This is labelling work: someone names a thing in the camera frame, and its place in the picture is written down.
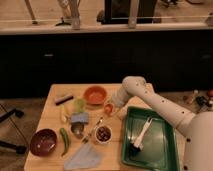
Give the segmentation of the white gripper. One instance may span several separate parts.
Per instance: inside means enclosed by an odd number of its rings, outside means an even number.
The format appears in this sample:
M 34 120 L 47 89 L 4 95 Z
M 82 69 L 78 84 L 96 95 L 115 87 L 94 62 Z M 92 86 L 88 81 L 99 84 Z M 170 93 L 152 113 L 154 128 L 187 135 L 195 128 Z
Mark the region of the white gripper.
M 119 120 L 123 120 L 126 116 L 126 106 L 119 106 L 116 102 L 112 102 L 112 116 L 116 116 Z

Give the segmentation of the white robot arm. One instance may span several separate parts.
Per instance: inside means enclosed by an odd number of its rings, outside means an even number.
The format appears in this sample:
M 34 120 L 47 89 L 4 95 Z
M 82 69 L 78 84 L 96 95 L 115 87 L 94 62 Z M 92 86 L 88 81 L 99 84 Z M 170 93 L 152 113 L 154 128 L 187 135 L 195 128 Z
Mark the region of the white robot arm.
M 186 171 L 213 171 L 213 112 L 192 111 L 148 90 L 141 76 L 127 76 L 112 95 L 118 108 L 138 97 L 185 137 Z

